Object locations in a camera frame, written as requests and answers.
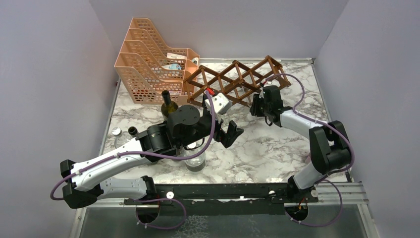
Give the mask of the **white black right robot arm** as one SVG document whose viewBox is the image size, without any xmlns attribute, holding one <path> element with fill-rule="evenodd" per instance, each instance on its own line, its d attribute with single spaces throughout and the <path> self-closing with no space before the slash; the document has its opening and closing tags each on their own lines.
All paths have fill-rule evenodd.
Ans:
<svg viewBox="0 0 420 238">
<path fill-rule="evenodd" d="M 290 129 L 310 142 L 310 162 L 286 184 L 285 195 L 293 202 L 303 198 L 322 178 L 352 161 L 344 125 L 337 120 L 315 120 L 284 106 L 277 86 L 265 86 L 261 93 L 254 94 L 250 113 L 263 117 L 269 126 Z"/>
</svg>

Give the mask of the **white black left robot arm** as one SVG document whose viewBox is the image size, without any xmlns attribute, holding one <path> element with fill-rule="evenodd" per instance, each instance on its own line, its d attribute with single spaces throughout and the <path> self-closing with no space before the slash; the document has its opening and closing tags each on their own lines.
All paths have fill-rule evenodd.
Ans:
<svg viewBox="0 0 420 238">
<path fill-rule="evenodd" d="M 228 130 L 223 131 L 222 122 L 208 109 L 201 114 L 197 108 L 184 105 L 170 113 L 166 121 L 137 133 L 129 142 L 111 152 L 80 163 L 62 161 L 60 172 L 66 183 L 62 188 L 63 200 L 72 209 L 109 198 L 151 203 L 157 197 L 151 177 L 116 179 L 114 176 L 160 159 L 179 160 L 176 154 L 181 148 L 205 137 L 228 148 L 244 131 L 232 120 Z"/>
</svg>

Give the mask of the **clear glass bottle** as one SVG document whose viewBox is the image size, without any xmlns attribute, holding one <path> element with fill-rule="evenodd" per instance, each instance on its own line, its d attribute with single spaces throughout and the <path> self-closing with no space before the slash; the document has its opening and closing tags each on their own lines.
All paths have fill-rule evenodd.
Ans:
<svg viewBox="0 0 420 238">
<path fill-rule="evenodd" d="M 196 91 L 191 95 L 190 104 L 203 107 L 203 94 L 205 89 L 205 87 L 196 88 Z"/>
<path fill-rule="evenodd" d="M 250 107 L 252 104 L 251 95 L 253 94 L 253 91 L 249 87 L 245 86 L 246 84 L 250 84 L 252 87 L 253 87 L 253 84 L 252 82 L 248 82 L 247 80 L 243 79 L 243 85 L 241 86 L 244 94 L 247 94 L 247 96 L 245 97 L 245 102 L 247 103 L 247 106 Z"/>
</svg>

